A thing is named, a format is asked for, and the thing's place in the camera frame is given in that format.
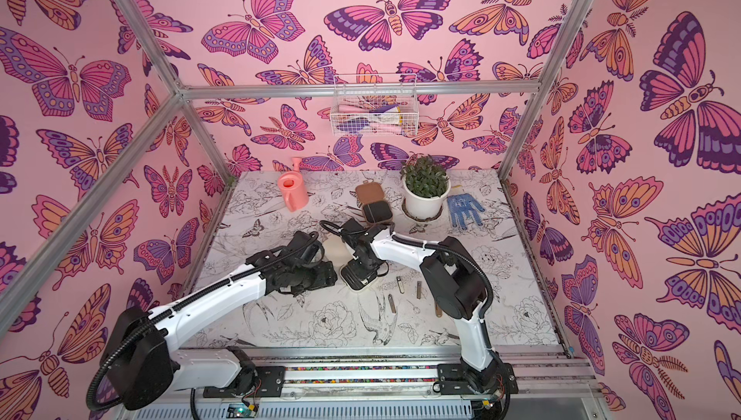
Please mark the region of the plant saucer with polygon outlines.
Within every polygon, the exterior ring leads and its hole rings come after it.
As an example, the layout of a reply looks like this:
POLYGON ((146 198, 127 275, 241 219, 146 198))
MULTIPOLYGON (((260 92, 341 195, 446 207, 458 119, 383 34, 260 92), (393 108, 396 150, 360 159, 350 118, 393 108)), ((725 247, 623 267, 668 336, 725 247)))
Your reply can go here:
POLYGON ((429 215, 428 217, 418 217, 418 215, 414 215, 414 213, 411 213, 411 211, 407 209, 405 201, 403 202, 403 205, 401 205, 401 209, 403 210, 403 213, 406 217, 408 217, 409 219, 412 219, 414 222, 417 222, 417 223, 434 222, 437 219, 440 219, 444 211, 444 208, 441 206, 440 209, 434 215, 429 215))

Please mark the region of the white potted green plant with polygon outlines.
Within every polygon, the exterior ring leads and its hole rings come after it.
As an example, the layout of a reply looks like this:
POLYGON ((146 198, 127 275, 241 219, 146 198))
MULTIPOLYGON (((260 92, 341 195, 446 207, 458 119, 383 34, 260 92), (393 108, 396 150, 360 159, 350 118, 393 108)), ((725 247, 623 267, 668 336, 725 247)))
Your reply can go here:
POLYGON ((403 165, 401 182, 406 207, 418 217, 434 215, 451 189, 446 168, 427 155, 412 157, 403 165))

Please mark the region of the dark brown clipper case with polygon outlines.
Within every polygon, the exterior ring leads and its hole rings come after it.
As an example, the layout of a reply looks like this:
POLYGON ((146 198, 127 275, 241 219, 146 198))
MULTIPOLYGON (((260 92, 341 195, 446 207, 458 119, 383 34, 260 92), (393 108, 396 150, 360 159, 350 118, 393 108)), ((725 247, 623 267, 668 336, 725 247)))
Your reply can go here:
POLYGON ((381 184, 364 183, 356 187, 355 193, 368 224, 388 224, 393 221, 393 211, 381 184))

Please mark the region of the pink watering can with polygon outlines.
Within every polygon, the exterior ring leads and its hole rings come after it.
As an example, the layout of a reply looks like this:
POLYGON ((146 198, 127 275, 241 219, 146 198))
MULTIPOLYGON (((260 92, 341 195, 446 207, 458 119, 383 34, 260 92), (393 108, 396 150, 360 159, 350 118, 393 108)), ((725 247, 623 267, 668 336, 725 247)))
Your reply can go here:
POLYGON ((308 205, 309 194, 300 171, 301 157, 293 157, 291 161, 293 167, 280 176, 277 184, 287 209, 295 213, 308 205))

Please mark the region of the grey nail clipper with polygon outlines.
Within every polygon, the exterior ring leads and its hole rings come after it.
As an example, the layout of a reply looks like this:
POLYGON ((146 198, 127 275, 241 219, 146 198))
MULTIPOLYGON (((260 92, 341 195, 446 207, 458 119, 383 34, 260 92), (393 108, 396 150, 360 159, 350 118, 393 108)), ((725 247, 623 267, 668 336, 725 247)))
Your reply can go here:
POLYGON ((393 298, 393 296, 391 294, 389 294, 387 296, 387 300, 388 300, 388 303, 389 303, 391 312, 393 314, 397 314, 398 313, 397 306, 396 306, 395 300, 394 300, 394 298, 393 298))

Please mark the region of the blue gardening glove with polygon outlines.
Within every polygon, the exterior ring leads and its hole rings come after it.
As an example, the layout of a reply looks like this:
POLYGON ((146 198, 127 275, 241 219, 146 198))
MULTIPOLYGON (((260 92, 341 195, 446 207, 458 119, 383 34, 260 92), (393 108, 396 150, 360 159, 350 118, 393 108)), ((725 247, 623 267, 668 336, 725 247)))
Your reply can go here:
POLYGON ((484 225, 482 213, 486 209, 470 193, 451 195, 447 198, 447 204, 453 228, 467 230, 470 222, 477 226, 484 225))

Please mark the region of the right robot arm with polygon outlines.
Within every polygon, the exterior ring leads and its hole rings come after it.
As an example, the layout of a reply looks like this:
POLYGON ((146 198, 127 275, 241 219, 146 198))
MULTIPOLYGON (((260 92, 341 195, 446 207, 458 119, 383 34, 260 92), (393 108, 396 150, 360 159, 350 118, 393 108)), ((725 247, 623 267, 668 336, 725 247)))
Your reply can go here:
POLYGON ((385 264, 418 271, 435 304, 453 320, 460 345, 463 381, 475 393, 507 397, 517 393, 511 365, 494 350, 486 327, 486 313, 494 302, 489 278, 464 245, 454 237, 440 242, 401 236, 392 224, 363 227, 349 220, 338 228, 327 225, 351 255, 341 277, 361 291, 380 277, 385 264))

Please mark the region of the cream clipper case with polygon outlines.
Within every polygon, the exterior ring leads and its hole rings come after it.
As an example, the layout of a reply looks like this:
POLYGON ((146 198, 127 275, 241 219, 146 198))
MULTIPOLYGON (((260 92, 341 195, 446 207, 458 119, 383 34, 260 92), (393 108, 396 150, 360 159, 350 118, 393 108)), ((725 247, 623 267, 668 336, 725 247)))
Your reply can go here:
POLYGON ((323 243, 326 258, 333 264, 341 280, 354 292, 360 292, 378 279, 383 261, 376 257, 367 242, 348 246, 339 237, 323 243))

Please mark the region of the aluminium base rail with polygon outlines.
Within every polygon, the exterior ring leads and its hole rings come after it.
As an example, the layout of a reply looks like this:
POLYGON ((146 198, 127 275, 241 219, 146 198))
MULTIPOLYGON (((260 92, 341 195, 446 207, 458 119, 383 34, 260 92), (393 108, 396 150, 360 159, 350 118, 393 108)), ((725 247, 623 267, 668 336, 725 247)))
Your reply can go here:
POLYGON ((509 346, 509 394, 476 394, 457 347, 247 348, 245 394, 170 391, 116 419, 608 419, 587 362, 558 346, 509 346))

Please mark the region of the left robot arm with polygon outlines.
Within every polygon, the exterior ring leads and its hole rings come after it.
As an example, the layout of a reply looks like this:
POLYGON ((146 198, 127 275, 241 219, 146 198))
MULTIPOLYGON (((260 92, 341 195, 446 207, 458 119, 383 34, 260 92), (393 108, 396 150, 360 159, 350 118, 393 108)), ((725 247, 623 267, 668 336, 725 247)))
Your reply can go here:
POLYGON ((179 356, 199 331, 233 310, 273 292, 301 294, 333 286, 337 275, 325 260, 318 233, 297 231, 286 246, 249 257, 216 282, 145 311, 125 310, 87 393, 91 412, 122 405, 141 410, 170 391, 189 390, 243 397, 256 391, 258 369, 244 350, 229 347, 214 356, 179 356))

